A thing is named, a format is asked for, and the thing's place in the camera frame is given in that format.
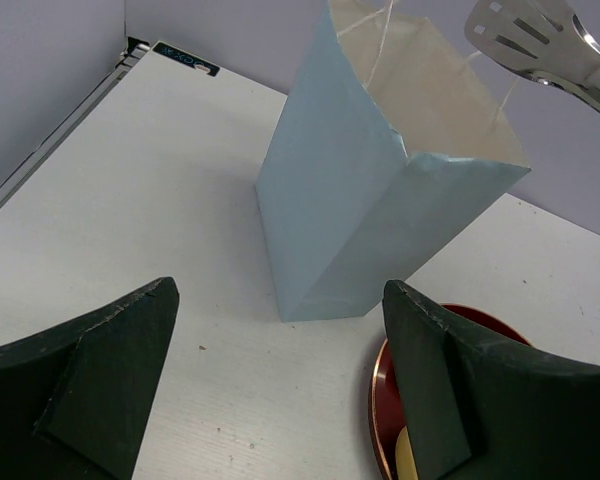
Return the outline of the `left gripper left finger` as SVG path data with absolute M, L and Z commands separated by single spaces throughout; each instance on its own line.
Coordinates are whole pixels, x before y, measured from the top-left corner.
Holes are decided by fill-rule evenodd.
M 0 346 L 0 479 L 129 479 L 180 296 L 171 277 Z

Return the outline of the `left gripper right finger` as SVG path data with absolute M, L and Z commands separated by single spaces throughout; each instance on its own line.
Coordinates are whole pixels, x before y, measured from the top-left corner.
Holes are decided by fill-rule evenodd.
M 383 317 L 421 479 L 600 479 L 600 366 L 457 315 L 399 280 Z

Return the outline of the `metal serving tongs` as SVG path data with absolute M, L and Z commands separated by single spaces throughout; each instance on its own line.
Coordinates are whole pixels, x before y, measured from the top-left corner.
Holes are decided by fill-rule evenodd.
M 575 96 L 600 114 L 600 44 L 566 1 L 479 1 L 466 39 L 506 70 Z

